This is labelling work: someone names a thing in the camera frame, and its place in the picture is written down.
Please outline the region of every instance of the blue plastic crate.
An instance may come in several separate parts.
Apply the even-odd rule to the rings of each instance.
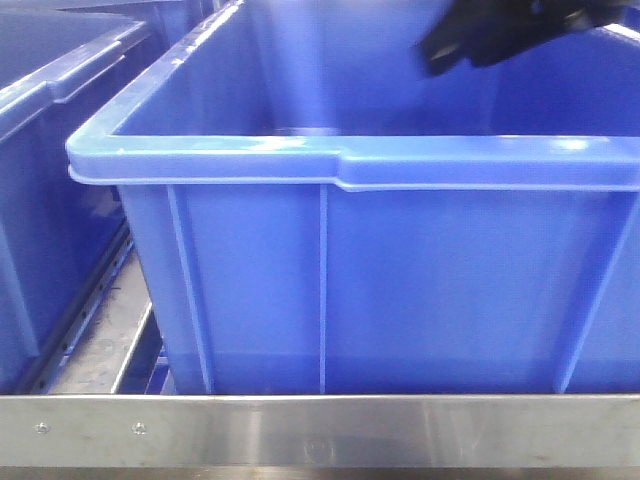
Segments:
[[[68,142],[181,393],[640,389],[640,42],[426,78],[434,0],[228,4]]]
[[[148,65],[142,22],[0,10],[0,393],[64,333],[124,222],[68,175],[67,137]]]
[[[219,3],[220,0],[0,0],[0,7],[127,15],[147,22],[154,40],[166,50],[211,15]]]
[[[626,27],[640,30],[640,7],[634,6],[627,8],[623,22]]]

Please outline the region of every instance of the hand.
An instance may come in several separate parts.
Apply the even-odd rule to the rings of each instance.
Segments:
[[[455,0],[420,41],[430,75],[494,65],[567,33],[619,21],[633,0]]]

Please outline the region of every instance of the metal surface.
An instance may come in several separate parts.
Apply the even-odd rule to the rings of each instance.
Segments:
[[[151,316],[147,286],[132,250],[49,392],[116,393]]]
[[[3,480],[636,480],[640,469],[0,468],[0,475]]]
[[[153,312],[149,315],[138,342],[132,346],[133,355],[127,358],[127,367],[117,393],[158,394],[161,387],[154,383],[159,375],[166,377],[169,365],[166,357],[159,358],[162,351],[162,337]]]
[[[2,466],[627,467],[640,396],[4,397],[0,432]]]

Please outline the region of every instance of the screw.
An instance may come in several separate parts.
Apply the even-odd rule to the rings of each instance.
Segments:
[[[35,429],[36,432],[38,432],[40,435],[46,435],[51,431],[51,427],[44,422],[40,422],[38,425],[36,425]]]
[[[131,427],[131,431],[133,433],[135,433],[136,435],[146,435],[147,434],[147,426],[142,422],[138,422],[138,423],[134,424],[133,427]]]

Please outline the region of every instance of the crate lip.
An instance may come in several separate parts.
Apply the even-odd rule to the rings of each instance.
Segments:
[[[124,121],[244,3],[246,0],[231,1],[204,20],[71,136],[67,152],[74,179],[107,185],[329,183],[350,191],[640,191],[640,137],[118,134]],[[620,33],[606,31],[605,35]],[[640,41],[640,35],[635,35],[638,38],[625,40]],[[168,173],[177,157],[181,171]],[[399,164],[411,180],[385,177],[385,170],[398,168]],[[436,165],[441,174],[425,175],[425,166]],[[610,178],[597,180],[590,178],[589,172],[578,172],[588,166],[603,169],[605,177]],[[495,170],[495,175],[483,181],[455,178],[479,167]],[[573,175],[568,175],[570,170],[574,170]],[[539,178],[527,181],[525,177],[532,172]]]
[[[184,3],[185,0],[0,0],[0,8],[42,8],[63,10],[71,8],[109,7],[131,4]]]
[[[70,13],[34,8],[7,8],[0,13],[27,17],[104,19],[114,22],[101,35],[0,89],[0,142],[54,103],[66,103],[93,78],[117,63],[127,50],[150,34],[147,24],[111,13]]]

